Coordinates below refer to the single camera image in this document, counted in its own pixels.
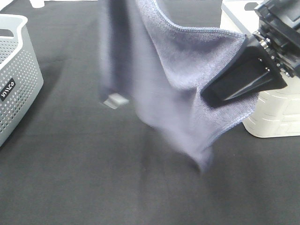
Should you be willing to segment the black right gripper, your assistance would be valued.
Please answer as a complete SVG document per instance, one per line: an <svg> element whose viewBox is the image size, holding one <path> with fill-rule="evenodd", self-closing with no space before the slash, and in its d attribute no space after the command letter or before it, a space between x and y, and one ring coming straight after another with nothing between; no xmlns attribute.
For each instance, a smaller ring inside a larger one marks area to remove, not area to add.
<svg viewBox="0 0 300 225"><path fill-rule="evenodd" d="M294 77L300 76L300 2L264 0L256 8L264 38L246 36L236 56L201 91L213 108L237 102L265 90L287 86L277 64ZM271 49L275 52L271 58Z"/></svg>

